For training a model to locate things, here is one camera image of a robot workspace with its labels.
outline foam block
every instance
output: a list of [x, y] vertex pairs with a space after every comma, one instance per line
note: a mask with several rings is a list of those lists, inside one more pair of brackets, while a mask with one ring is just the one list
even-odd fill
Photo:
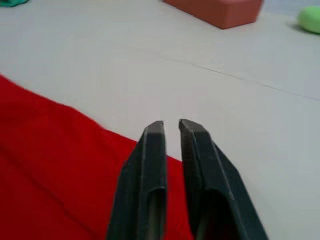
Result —
[[256, 21], [263, 0], [163, 0], [220, 29]]

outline white table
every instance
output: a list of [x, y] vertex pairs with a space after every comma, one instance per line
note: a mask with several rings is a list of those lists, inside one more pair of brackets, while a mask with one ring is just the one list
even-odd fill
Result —
[[263, 13], [220, 30], [159, 0], [33, 0], [0, 9], [0, 71], [137, 140], [203, 124], [271, 240], [319, 239], [320, 36]]

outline green ball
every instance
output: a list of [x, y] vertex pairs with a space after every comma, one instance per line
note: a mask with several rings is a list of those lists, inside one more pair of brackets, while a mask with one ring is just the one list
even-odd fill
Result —
[[320, 34], [320, 6], [307, 6], [302, 9], [298, 22], [303, 29]]

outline green toy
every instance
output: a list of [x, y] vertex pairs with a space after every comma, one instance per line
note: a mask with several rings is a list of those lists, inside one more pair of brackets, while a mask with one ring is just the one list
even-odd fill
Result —
[[29, 0], [0, 0], [0, 7], [15, 7], [28, 1]]
[[302, 9], [298, 22], [303, 29], [320, 34], [320, 6], [307, 6]]

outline red cloth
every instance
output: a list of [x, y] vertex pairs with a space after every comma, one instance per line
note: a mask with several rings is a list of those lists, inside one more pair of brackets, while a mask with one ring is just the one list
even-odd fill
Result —
[[[135, 145], [0, 76], [1, 239], [104, 240]], [[168, 157], [167, 166], [165, 239], [191, 240], [182, 164]]]

